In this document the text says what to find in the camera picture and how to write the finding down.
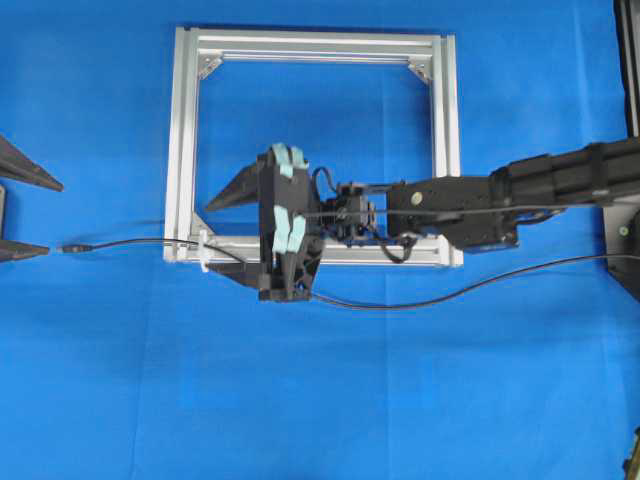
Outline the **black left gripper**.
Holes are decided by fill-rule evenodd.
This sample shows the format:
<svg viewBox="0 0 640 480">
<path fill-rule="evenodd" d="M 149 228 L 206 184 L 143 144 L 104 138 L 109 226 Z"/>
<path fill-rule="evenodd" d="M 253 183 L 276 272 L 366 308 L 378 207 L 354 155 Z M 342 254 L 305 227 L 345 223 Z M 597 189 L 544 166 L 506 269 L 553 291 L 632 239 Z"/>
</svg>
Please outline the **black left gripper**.
<svg viewBox="0 0 640 480">
<path fill-rule="evenodd" d="M 62 192 L 64 185 L 51 176 L 40 165 L 31 161 L 17 147 L 1 137 L 1 177 L 41 188 Z M 6 211 L 6 189 L 0 185 L 0 262 L 27 260 L 49 254 L 45 246 L 4 240 L 4 218 Z"/>
</svg>

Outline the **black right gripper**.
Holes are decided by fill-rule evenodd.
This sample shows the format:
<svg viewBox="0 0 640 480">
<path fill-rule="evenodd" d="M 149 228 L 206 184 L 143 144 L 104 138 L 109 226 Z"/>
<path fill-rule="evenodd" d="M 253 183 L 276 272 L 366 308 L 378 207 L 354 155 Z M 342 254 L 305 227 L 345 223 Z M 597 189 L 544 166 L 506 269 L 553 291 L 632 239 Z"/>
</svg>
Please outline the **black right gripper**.
<svg viewBox="0 0 640 480">
<path fill-rule="evenodd" d="M 385 184 L 345 183 L 323 200 L 316 180 L 324 167 L 309 170 L 297 147 L 275 143 L 243 168 L 206 206 L 207 212 L 259 204 L 260 264 L 208 263 L 207 268 L 259 291 L 262 301 L 311 298 L 326 242 L 348 248 L 372 245 L 377 230 L 369 197 L 384 194 Z"/>
</svg>

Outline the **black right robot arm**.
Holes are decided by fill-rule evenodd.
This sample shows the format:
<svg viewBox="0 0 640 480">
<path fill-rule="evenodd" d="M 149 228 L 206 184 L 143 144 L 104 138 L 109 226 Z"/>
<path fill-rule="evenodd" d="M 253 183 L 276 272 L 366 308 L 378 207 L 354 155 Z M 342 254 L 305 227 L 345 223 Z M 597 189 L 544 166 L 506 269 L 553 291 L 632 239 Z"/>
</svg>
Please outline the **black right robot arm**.
<svg viewBox="0 0 640 480">
<path fill-rule="evenodd" d="M 432 235 L 460 251 L 511 248 L 521 225 L 637 194 L 639 142 L 595 143 L 532 157 L 487 176 L 337 184 L 326 199 L 317 177 L 301 150 L 280 143 L 242 169 L 208 210 L 256 204 L 259 259 L 234 259 L 216 272 L 255 289 L 263 301 L 295 302 L 311 298 L 328 241 L 376 246 L 396 264 L 407 262 L 416 243 Z"/>
</svg>

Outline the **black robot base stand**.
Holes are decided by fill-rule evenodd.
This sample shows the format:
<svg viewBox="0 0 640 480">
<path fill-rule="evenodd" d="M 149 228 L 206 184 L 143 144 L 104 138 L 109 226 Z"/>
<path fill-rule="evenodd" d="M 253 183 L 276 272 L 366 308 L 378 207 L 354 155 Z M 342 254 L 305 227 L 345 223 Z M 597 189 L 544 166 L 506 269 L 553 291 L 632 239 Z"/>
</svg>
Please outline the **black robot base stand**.
<svg viewBox="0 0 640 480">
<path fill-rule="evenodd" d="M 639 298 L 639 3 L 614 3 L 628 138 L 612 148 L 614 204 L 603 210 L 609 274 Z"/>
</svg>

